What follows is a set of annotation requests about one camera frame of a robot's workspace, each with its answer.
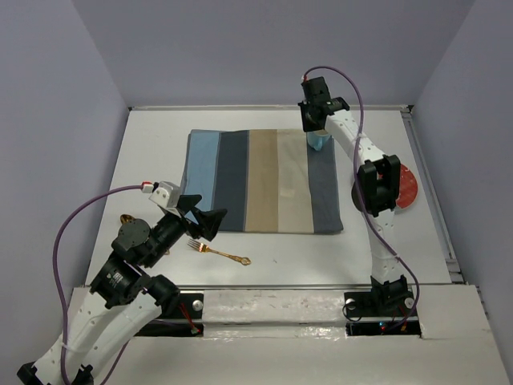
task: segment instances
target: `blue stripe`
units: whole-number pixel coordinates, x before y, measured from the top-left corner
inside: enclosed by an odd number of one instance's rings
[[[219,137],[216,131],[192,131],[189,135],[183,194],[201,194],[197,208],[204,211],[212,209]],[[193,220],[190,213],[187,218]]]

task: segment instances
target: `cable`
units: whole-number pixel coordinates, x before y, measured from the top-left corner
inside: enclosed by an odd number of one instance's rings
[[[174,323],[166,319],[154,319],[153,321],[150,321],[148,325],[181,326],[179,323]]]
[[[415,296],[414,304],[411,307],[408,314],[401,320],[395,323],[394,325],[390,326],[386,331],[391,331],[395,329],[396,327],[401,326],[406,320],[413,315],[415,310],[417,309],[417,303],[418,298],[420,297],[420,285],[418,283],[417,277],[415,277],[415,274],[413,271],[411,271],[410,267],[402,260],[401,257],[399,257],[398,253],[394,250],[394,248],[381,236],[381,234],[378,232],[378,230],[374,227],[373,223],[370,221],[369,214],[364,209],[365,203],[363,201],[363,191],[362,187],[360,185],[360,180],[358,179],[358,149],[360,148],[360,139],[362,138],[363,133],[363,101],[362,101],[362,95],[360,94],[360,91],[358,90],[358,87],[354,83],[354,81],[346,75],[344,72],[338,70],[335,67],[331,66],[315,66],[307,70],[305,74],[303,75],[303,80],[306,80],[306,76],[314,71],[314,70],[330,70],[333,72],[338,73],[341,75],[345,80],[347,80],[351,86],[353,87],[354,91],[356,92],[356,96],[358,97],[358,104],[360,106],[360,123],[358,124],[358,134],[356,138],[356,142],[354,144],[354,154],[353,154],[353,176],[354,176],[354,183],[356,184],[356,190],[357,190],[357,197],[358,197],[358,203],[360,204],[360,207],[362,207],[362,214],[365,218],[367,225],[371,229],[371,231],[374,233],[376,238],[382,243],[382,245],[387,249],[394,257],[399,261],[399,263],[406,269],[408,273],[410,273],[411,277],[414,279],[415,287],[417,288],[417,295]]]
[[[401,311],[402,315],[406,316],[406,312],[404,311],[404,309],[402,308],[402,306],[399,305],[399,310]],[[402,328],[401,330],[403,330],[404,328],[406,328],[406,324],[408,323],[408,321],[405,321],[404,322],[404,325],[402,325]]]
[[[100,385],[105,385],[107,383],[107,381],[109,380],[109,378],[111,377],[112,373],[114,373],[114,369],[115,367],[118,366],[118,362],[119,362],[119,359],[121,359],[121,356],[123,355],[123,352],[125,351],[125,349],[127,348],[127,345],[128,345],[128,342],[125,343],[122,347],[121,347],[121,350],[119,351],[118,353],[118,356],[115,358],[114,360],[114,363],[112,364],[111,366],[111,369],[109,370],[109,372],[107,373],[107,375],[105,376],[105,378],[103,379],[103,381],[100,383]]]
[[[189,325],[191,327],[191,332],[193,334],[199,334],[201,332],[200,329],[198,329],[196,327],[196,325],[194,325],[194,322],[192,321],[192,318],[191,316],[189,315],[189,312],[187,311],[187,308],[185,307],[184,303],[180,303],[178,305],[178,308],[180,309],[180,311],[182,312],[182,314],[184,315],[185,319],[187,319],[187,321],[189,322]]]
[[[57,264],[57,253],[59,251],[59,243],[61,241],[61,238],[63,237],[64,230],[70,224],[71,220],[73,220],[73,218],[75,218],[87,206],[95,203],[96,201],[99,201],[100,199],[102,199],[104,197],[108,197],[109,195],[112,195],[112,194],[115,194],[115,193],[120,193],[122,191],[140,190],[140,189],[142,189],[142,187],[143,186],[141,184],[138,184],[138,185],[114,188],[114,189],[112,189],[110,191],[105,192],[104,194],[98,195],[97,197],[94,197],[94,198],[90,199],[89,201],[87,201],[86,203],[84,203],[83,205],[78,207],[73,213],[71,213],[71,215],[68,218],[66,218],[66,220],[61,225],[59,231],[57,232],[57,237],[55,237],[54,251],[52,253],[52,265],[53,265],[53,269],[54,269],[55,285],[57,286],[57,293],[59,294],[59,301],[61,302],[61,307],[63,309],[63,347],[61,348],[61,376],[63,377],[63,382],[65,383],[65,385],[71,385],[71,381],[68,378],[67,373],[66,373],[66,348],[64,347],[64,345],[67,345],[67,335],[68,335],[68,326],[69,326],[68,322],[69,322],[69,320],[68,320],[68,317],[67,317],[66,297],[64,296],[63,284],[61,283],[61,278],[59,276],[59,266]],[[113,370],[115,368],[115,365],[117,365],[117,363],[119,361],[119,358],[121,357],[121,354],[125,350],[125,347],[126,347],[126,344],[119,351],[118,357],[114,361],[114,365],[112,366],[111,370],[107,374],[107,377],[105,378],[105,380],[100,385],[104,385],[105,382],[108,380],[108,378],[111,376],[111,374],[112,374],[112,372],[113,372]]]
[[[346,309],[347,309],[347,303],[342,307],[342,314],[344,314],[345,319],[347,319],[349,322],[358,322],[358,321],[360,321],[362,319],[362,317],[360,317],[359,319],[349,318],[347,313],[344,311]]]

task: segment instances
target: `white tabletop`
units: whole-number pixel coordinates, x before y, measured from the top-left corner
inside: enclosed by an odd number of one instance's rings
[[[175,381],[209,385],[509,384],[492,334],[473,339],[425,341],[398,336],[358,342],[343,336],[134,338],[109,384],[168,385]]]
[[[179,184],[188,134],[192,129],[223,131],[301,127],[299,111],[269,109],[184,109],[132,111],[111,187],[143,180]],[[385,153],[398,155],[417,176],[419,192],[412,206],[395,216],[397,249],[421,283],[448,283],[445,254],[438,239],[418,166],[399,111],[368,111],[365,132]],[[370,283],[370,246],[361,214],[350,198],[351,163],[336,146],[338,188],[344,231],[338,235],[220,233],[211,246],[250,257],[242,266],[215,254],[199,254],[182,237],[148,273],[164,274],[185,286],[336,286]],[[109,197],[92,255],[87,282],[111,252],[119,216],[131,214],[154,225],[162,216],[147,196],[122,192]]]

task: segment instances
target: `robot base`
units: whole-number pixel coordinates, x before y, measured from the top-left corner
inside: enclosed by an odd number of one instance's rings
[[[26,363],[25,365],[22,365],[22,367],[19,368],[19,371],[17,373],[18,378],[24,383],[25,385],[51,385],[51,384],[45,384],[39,381],[38,377],[36,376],[36,368],[34,367],[34,363]],[[73,385],[92,385],[93,384],[93,378],[88,375],[88,373],[84,373],[82,375],[77,375],[77,378],[75,381],[73,381]]]
[[[370,291],[353,291],[344,293],[345,316],[351,322],[362,318],[397,318],[408,313],[414,302],[414,295],[408,290],[406,278],[380,284],[371,277]]]

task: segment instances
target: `white table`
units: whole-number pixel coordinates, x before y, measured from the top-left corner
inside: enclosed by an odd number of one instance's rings
[[[180,183],[188,134],[192,129],[235,131],[301,127],[297,109],[193,108],[132,111],[111,187],[142,180]],[[417,176],[414,204],[395,217],[397,249],[421,283],[450,283],[445,256],[422,187],[418,166],[399,111],[368,111],[365,132],[389,154],[399,156]],[[212,247],[252,259],[244,267],[227,258],[199,254],[183,237],[149,271],[164,274],[181,287],[339,286],[370,283],[370,246],[365,224],[350,198],[351,163],[338,147],[336,161],[344,231],[333,236],[220,233]],[[87,282],[107,260],[119,228],[119,215],[129,213],[154,225],[161,212],[146,196],[123,192],[109,197],[92,255]]]

